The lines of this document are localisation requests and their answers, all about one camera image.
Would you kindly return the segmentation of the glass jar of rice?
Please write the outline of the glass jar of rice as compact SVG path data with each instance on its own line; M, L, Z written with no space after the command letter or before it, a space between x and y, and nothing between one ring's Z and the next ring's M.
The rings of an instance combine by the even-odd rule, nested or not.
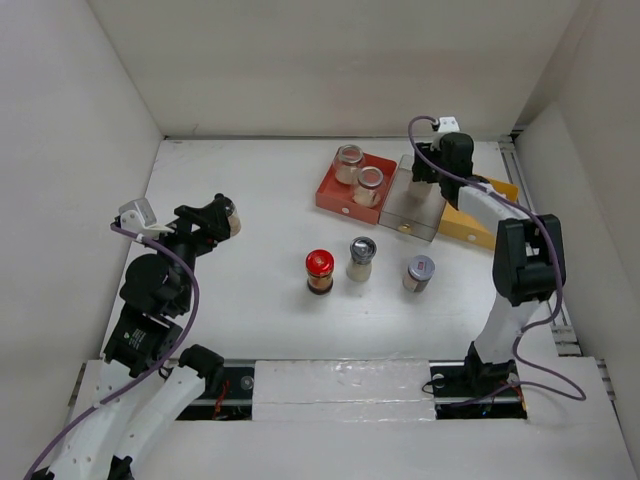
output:
M342 185L353 185L363 164L364 152L359 146L343 145L338 148L333 160L334 177Z

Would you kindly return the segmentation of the black faceted lid jar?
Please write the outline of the black faceted lid jar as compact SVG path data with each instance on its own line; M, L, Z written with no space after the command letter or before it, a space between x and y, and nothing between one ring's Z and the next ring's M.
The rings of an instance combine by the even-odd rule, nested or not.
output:
M230 236L234 237L241 231L241 220L235 203L229 199L224 199L224 208L227 221L229 223Z

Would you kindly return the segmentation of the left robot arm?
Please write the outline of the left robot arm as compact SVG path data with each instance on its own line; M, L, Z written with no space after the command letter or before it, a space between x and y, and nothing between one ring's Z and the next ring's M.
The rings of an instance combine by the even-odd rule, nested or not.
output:
M165 364L196 319L196 260L239 232L237 209L217 193L205 206L181 205L174 215L160 224L145 198L120 207L111 230L149 251L125 270L124 304L101 355L91 406L50 441L26 478L131 479L183 410L222 387L224 359L204 346Z

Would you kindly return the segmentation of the black knob lid shaker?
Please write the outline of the black knob lid shaker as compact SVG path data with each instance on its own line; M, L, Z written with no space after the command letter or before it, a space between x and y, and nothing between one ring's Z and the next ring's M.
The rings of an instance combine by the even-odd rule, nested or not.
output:
M411 180L407 192L415 201L426 202L435 187L437 187L436 183Z

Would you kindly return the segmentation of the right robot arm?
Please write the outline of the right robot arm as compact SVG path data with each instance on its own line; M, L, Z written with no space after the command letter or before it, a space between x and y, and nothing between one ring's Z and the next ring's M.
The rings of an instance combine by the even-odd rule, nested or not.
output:
M438 185L448 205L495 237L493 307L463 365L442 379L443 387L453 387L466 403L478 403L510 386L522 360L522 337L537 325L533 314L561 293L566 281L561 223L554 215L537 215L509 200L488 179L475 175L469 135L449 132L411 145L414 180Z

